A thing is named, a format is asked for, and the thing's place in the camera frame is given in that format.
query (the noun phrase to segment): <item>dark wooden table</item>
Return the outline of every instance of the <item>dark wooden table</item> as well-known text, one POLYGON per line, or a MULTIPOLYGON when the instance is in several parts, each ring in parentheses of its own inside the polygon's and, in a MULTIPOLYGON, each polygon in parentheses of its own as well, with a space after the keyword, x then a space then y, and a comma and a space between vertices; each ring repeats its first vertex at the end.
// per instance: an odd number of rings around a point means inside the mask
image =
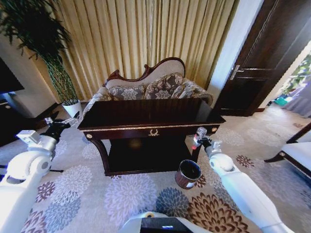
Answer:
POLYGON ((202 99, 98 101, 78 129, 100 152, 105 175, 175 171, 197 162, 185 138, 203 126, 209 135, 225 120, 202 99), (109 155, 102 139, 110 139, 109 155))

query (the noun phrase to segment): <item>upholstered sofa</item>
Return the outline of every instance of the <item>upholstered sofa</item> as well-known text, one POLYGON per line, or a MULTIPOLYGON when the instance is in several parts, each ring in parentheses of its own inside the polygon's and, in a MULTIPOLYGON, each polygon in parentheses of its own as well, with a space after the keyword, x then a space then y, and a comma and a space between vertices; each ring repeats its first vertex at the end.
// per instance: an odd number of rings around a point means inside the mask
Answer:
POLYGON ((185 78, 185 64, 176 57, 162 60, 154 67, 145 65, 138 79, 125 79, 114 71, 85 107, 83 116, 96 101, 202 98, 209 105, 213 97, 206 90, 185 78))

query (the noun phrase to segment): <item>dark wooden door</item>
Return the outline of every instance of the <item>dark wooden door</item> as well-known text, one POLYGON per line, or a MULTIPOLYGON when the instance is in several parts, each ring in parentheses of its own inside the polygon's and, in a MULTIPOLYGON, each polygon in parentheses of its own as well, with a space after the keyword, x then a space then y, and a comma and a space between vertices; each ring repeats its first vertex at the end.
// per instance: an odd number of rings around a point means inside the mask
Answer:
POLYGON ((265 0, 216 102, 251 116, 311 40, 311 0, 265 0))

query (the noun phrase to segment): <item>lower shelf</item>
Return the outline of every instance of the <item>lower shelf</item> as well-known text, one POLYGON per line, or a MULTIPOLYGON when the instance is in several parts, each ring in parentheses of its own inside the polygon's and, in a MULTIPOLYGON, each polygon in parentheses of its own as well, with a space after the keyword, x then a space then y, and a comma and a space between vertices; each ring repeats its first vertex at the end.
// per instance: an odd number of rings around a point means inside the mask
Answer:
POLYGON ((108 160, 111 171, 106 175, 177 171, 182 160, 191 159, 184 137, 110 141, 108 160))

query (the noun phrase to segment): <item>curtain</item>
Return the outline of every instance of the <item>curtain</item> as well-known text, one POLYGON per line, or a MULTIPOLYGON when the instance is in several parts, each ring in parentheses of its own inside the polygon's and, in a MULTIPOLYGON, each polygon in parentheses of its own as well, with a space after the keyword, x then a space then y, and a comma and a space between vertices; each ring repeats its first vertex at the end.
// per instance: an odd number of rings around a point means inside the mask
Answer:
POLYGON ((62 57, 79 99, 89 100, 116 69, 136 79, 144 64, 171 56, 205 87, 234 1, 57 1, 55 17, 72 39, 62 57))

